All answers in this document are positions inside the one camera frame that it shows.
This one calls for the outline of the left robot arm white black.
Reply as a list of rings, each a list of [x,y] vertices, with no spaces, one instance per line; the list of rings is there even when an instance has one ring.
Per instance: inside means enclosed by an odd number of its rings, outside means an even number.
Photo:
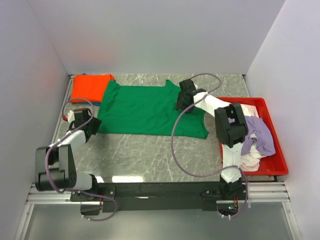
[[[79,190],[88,201],[96,200],[100,188],[94,175],[77,172],[74,152],[98,132],[102,121],[88,108],[70,110],[65,120],[69,123],[66,136],[50,146],[35,151],[35,187],[38,191],[53,191],[46,170],[59,190]]]

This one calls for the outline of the green t shirt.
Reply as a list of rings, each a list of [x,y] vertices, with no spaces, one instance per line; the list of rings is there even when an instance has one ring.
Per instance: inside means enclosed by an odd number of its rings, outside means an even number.
[[[97,117],[101,134],[175,136],[206,139],[205,112],[195,108],[185,113],[175,109],[180,88],[166,80],[163,86],[108,83]]]

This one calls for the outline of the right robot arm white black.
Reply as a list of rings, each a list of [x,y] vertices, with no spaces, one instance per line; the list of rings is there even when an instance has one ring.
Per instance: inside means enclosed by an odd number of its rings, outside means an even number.
[[[241,151],[249,130],[243,109],[238,102],[229,103],[202,88],[197,89],[190,78],[181,81],[179,86],[176,110],[184,114],[198,108],[214,117],[216,137],[222,146],[222,185],[219,193],[222,198],[230,200],[244,187],[240,169]]]

